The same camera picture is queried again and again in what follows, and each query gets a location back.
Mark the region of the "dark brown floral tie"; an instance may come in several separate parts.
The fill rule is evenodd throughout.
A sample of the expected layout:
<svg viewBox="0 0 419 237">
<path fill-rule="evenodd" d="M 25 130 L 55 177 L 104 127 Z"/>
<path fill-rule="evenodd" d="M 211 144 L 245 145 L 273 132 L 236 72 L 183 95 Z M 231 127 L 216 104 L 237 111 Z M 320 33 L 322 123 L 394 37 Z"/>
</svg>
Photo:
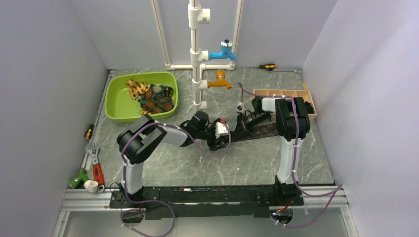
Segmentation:
<svg viewBox="0 0 419 237">
<path fill-rule="evenodd" d="M 232 142 L 261 139 L 266 137 L 279 136 L 276 123 L 255 126 L 251 129 L 236 127 L 232 132 Z"/>
</svg>

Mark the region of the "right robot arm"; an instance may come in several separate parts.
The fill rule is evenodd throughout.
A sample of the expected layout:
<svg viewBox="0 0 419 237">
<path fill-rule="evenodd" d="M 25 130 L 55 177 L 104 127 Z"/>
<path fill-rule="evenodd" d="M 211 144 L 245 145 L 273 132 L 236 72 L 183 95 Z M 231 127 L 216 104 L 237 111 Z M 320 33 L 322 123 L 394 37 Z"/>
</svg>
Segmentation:
<svg viewBox="0 0 419 237">
<path fill-rule="evenodd" d="M 297 188 L 296 167 L 306 134 L 310 131 L 307 104 L 302 97 L 254 97 L 253 112 L 238 112 L 233 140 L 239 141 L 256 136 L 260 123 L 275 114 L 275 126 L 281 138 L 281 160 L 275 176 L 272 198 L 278 205 L 295 201 L 301 191 Z"/>
</svg>

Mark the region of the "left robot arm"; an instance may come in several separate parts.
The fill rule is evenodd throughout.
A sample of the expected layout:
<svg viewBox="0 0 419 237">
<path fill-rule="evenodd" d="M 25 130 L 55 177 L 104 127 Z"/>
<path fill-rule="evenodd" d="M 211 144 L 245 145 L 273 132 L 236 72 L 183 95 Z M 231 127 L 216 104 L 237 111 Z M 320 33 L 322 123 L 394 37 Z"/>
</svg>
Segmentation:
<svg viewBox="0 0 419 237">
<path fill-rule="evenodd" d="M 150 115 L 143 115 L 117 137 L 123 161 L 123 178 L 119 184 L 123 202 L 129 207 L 143 201 L 142 181 L 145 161 L 161 144 L 187 147 L 204 140 L 210 151 L 229 149 L 233 133 L 224 119 L 211 122 L 207 113 L 196 112 L 180 125 L 159 122 Z"/>
</svg>

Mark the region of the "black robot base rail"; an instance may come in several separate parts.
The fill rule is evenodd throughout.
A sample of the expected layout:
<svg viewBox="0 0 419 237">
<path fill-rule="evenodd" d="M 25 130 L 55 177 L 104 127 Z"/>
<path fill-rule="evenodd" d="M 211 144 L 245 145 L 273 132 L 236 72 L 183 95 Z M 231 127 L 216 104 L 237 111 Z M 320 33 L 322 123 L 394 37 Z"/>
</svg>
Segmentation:
<svg viewBox="0 0 419 237">
<path fill-rule="evenodd" d="M 303 206 L 293 186 L 227 185 L 191 187 L 143 187 L 138 195 L 125 197 L 122 189 L 111 192 L 111 209 L 142 209 L 146 220 L 176 217 L 242 216 L 269 217 L 276 208 Z"/>
</svg>

